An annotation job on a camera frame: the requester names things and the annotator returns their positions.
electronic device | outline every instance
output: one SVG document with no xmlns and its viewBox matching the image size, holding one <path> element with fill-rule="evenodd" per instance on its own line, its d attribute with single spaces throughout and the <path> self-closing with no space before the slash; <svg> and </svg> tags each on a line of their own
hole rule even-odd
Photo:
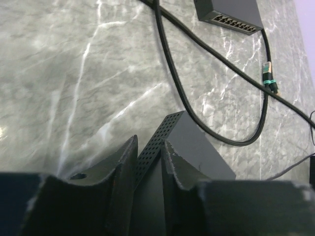
<svg viewBox="0 0 315 236">
<path fill-rule="evenodd" d="M 263 29 L 256 0 L 194 0 L 200 21 L 251 35 Z"/>
</svg>

ethernet port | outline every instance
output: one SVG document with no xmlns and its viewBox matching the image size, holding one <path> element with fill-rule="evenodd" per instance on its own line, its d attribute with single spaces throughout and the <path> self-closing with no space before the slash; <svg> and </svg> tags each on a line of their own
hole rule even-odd
<svg viewBox="0 0 315 236">
<path fill-rule="evenodd" d="M 228 18 L 224 18 L 222 20 L 220 20 L 220 22 L 225 23 L 228 20 Z"/>
<path fill-rule="evenodd" d="M 216 18 L 214 18 L 215 21 L 220 21 L 223 18 L 223 16 L 217 16 Z"/>
<path fill-rule="evenodd" d="M 229 19 L 227 22 L 225 22 L 226 24 L 231 24 L 233 22 L 233 20 Z"/>
</svg>

perforated side panel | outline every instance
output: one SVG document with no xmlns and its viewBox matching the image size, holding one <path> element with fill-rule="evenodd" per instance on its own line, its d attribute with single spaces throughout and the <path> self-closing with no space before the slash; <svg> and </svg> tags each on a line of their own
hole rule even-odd
<svg viewBox="0 0 315 236">
<path fill-rule="evenodd" d="M 167 139 L 182 113 L 183 112 L 178 112 L 167 115 L 139 155 L 135 168 L 135 186 L 139 184 L 153 161 L 158 156 L 162 140 Z"/>
</svg>

marble surface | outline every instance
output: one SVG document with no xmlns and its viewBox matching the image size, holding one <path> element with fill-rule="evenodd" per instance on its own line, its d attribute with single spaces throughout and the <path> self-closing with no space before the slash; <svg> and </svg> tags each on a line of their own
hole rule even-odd
<svg viewBox="0 0 315 236">
<path fill-rule="evenodd" d="M 258 0 L 282 96 L 309 114 L 315 93 L 293 0 Z M 163 0 L 206 43 L 261 81 L 260 33 L 197 19 L 192 0 Z M 164 19 L 193 108 L 220 134 L 242 140 L 257 126 L 262 93 Z M 137 134 L 141 151 L 163 118 L 183 110 L 155 18 L 138 0 L 0 2 L 0 171 L 68 177 Z M 314 152 L 309 126 L 277 101 L 248 147 L 209 138 L 239 179 L 265 179 Z M 308 181 L 308 163 L 283 178 Z"/>
</svg>

thin black cable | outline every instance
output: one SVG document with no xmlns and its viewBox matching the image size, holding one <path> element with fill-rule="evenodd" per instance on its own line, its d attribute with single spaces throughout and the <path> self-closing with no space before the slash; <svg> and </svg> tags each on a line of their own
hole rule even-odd
<svg viewBox="0 0 315 236">
<path fill-rule="evenodd" d="M 293 164 L 292 166 L 289 166 L 288 168 L 286 168 L 284 171 L 281 171 L 280 173 L 270 177 L 270 178 L 267 178 L 266 180 L 275 180 L 281 176 L 283 176 L 284 174 L 288 173 L 290 170 L 292 170 L 294 167 L 300 165 L 302 162 L 306 161 L 307 159 L 309 158 L 314 158 L 315 157 L 315 153 L 311 154 L 311 155 L 308 155 L 307 157 L 304 157 L 302 160 L 298 161 L 297 163 Z"/>
<path fill-rule="evenodd" d="M 310 114 L 310 119 L 312 119 L 312 116 L 313 116 L 314 113 L 315 113 L 315 111 L 312 111 L 312 113 Z M 310 128 L 311 128 L 311 139 L 312 139 L 312 143 L 313 143 L 313 145 L 315 146 L 313 129 L 312 129 L 311 126 L 310 126 Z"/>
<path fill-rule="evenodd" d="M 141 0 L 142 2 L 144 2 L 146 5 L 148 5 L 149 7 L 151 7 L 152 9 L 154 9 L 154 5 L 147 1 L 147 0 Z M 191 108 L 191 105 L 189 104 L 189 101 L 186 97 L 186 94 L 183 90 L 182 84 L 179 80 L 178 77 L 178 73 L 176 71 L 175 68 L 175 64 L 173 62 L 172 56 L 170 54 L 169 48 L 168 48 L 168 44 L 167 44 L 167 39 L 165 36 L 165 31 L 163 28 L 163 24 L 162 24 L 162 19 L 161 19 L 161 14 L 167 18 L 171 23 L 173 23 L 176 27 L 178 27 L 179 29 L 181 29 L 185 34 L 187 34 L 194 42 L 196 42 L 199 46 L 201 46 L 202 48 L 204 48 L 206 51 L 208 51 L 209 53 L 211 53 L 213 56 L 215 56 L 216 58 L 218 58 L 220 61 L 222 61 L 227 67 L 229 67 L 230 69 L 232 69 L 235 73 L 237 73 L 239 76 L 241 76 L 242 78 L 244 78 L 247 82 L 249 82 L 250 84 L 252 84 L 253 86 L 255 86 L 256 88 L 260 89 L 261 91 L 265 92 L 266 94 L 268 94 L 269 96 L 273 97 L 274 99 L 278 100 L 279 102 L 283 103 L 285 106 L 287 106 L 288 108 L 290 108 L 291 110 L 293 110 L 295 113 L 297 113 L 301 118 L 303 118 L 308 124 L 310 124 L 310 126 L 312 128 L 315 128 L 315 123 L 305 114 L 303 113 L 301 110 L 299 110 L 297 107 L 295 107 L 294 105 L 292 105 L 291 103 L 289 103 L 288 101 L 284 100 L 283 98 L 273 94 L 270 90 L 266 89 L 264 86 L 262 86 L 261 84 L 257 83 L 255 80 L 253 80 L 251 77 L 249 77 L 247 74 L 245 74 L 243 71 L 241 71 L 239 68 L 237 68 L 235 65 L 233 65 L 231 62 L 229 62 L 225 57 L 223 57 L 221 54 L 219 54 L 216 50 L 214 50 L 213 48 L 211 48 L 210 46 L 208 46 L 205 42 L 203 42 L 200 38 L 198 38 L 192 31 L 190 31 L 187 26 L 185 26 L 182 22 L 180 22 L 175 16 L 173 16 L 172 14 L 170 14 L 167 10 L 165 10 L 163 7 L 161 7 L 159 5 L 159 2 L 157 3 L 157 6 L 155 8 L 155 12 L 156 12 L 156 20 L 157 20 L 157 25 L 158 25 L 158 31 L 160 34 L 160 38 L 161 38 L 161 42 L 162 42 L 162 46 L 163 46 L 163 50 L 164 50 L 164 54 L 166 57 L 166 60 L 168 62 L 168 66 L 170 68 L 171 74 L 173 76 L 174 79 L 174 83 L 176 85 L 176 88 L 178 90 L 179 96 L 181 97 L 181 100 L 187 110 L 187 112 L 189 113 L 189 115 L 191 116 L 191 118 L 208 134 L 212 135 L 213 137 L 217 138 L 218 140 L 225 142 L 227 144 L 231 144 L 231 145 L 235 145 L 235 146 L 245 146 L 247 144 L 244 144 L 242 142 L 237 142 L 237 141 L 232 141 L 230 142 L 229 139 L 226 139 L 225 137 L 222 137 L 221 135 L 213 132 L 211 129 L 209 129 L 198 117 L 197 115 L 194 113 L 193 109 Z M 269 50 L 269 44 L 268 44 L 268 40 L 267 40 L 267 36 L 266 36 L 266 32 L 265 30 L 262 30 L 262 35 L 266 44 L 266 50 L 268 53 Z"/>
</svg>

